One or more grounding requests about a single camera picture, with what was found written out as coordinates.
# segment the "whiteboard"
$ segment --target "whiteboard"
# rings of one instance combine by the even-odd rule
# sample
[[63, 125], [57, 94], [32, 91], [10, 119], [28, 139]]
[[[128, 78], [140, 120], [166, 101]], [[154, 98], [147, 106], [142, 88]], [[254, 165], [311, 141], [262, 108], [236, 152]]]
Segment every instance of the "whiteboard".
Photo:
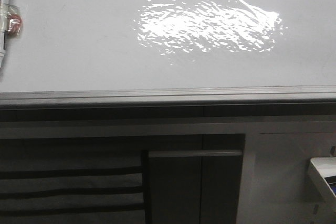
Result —
[[336, 0], [11, 3], [0, 95], [336, 86]]

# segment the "whiteboard marker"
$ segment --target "whiteboard marker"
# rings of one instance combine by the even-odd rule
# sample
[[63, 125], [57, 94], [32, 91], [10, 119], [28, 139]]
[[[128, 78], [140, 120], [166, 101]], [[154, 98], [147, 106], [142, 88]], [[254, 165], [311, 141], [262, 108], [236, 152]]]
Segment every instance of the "whiteboard marker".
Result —
[[9, 0], [0, 0], [0, 67], [6, 54], [6, 31], [7, 31], [7, 12]]

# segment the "white object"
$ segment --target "white object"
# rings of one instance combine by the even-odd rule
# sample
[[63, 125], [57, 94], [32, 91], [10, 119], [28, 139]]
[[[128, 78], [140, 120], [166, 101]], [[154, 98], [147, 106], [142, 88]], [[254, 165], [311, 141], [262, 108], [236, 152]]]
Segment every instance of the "white object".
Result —
[[5, 40], [7, 30], [7, 12], [9, 0], [0, 0], [0, 67], [6, 54]]
[[336, 195], [325, 179], [336, 176], [336, 158], [312, 158], [310, 160], [308, 174], [324, 200], [330, 205], [332, 210], [336, 212]]

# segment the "black slat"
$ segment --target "black slat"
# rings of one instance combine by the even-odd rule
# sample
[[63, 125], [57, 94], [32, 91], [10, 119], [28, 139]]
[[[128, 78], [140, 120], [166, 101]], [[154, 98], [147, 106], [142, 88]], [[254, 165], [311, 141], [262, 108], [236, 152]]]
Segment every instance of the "black slat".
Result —
[[113, 195], [142, 193], [142, 186], [118, 187], [118, 188], [63, 188], [46, 191], [34, 191], [27, 193], [0, 194], [0, 199], [33, 199], [60, 195]]
[[134, 204], [128, 206], [100, 206], [100, 207], [83, 207], [83, 208], [0, 211], [0, 216], [2, 217], [45, 216], [45, 215], [62, 215], [62, 214], [85, 214], [91, 212], [135, 211], [143, 209], [144, 204]]
[[28, 172], [0, 172], [0, 179], [31, 179], [57, 178], [81, 176], [113, 176], [142, 173], [141, 166], [115, 169], [72, 169], [72, 170], [44, 170]]

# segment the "metal handle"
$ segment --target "metal handle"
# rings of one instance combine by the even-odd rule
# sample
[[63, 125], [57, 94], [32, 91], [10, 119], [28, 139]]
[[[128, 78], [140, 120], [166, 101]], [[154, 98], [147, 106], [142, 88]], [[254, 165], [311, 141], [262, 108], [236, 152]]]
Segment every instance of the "metal handle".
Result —
[[242, 156], [241, 150], [152, 151], [148, 157], [222, 157]]

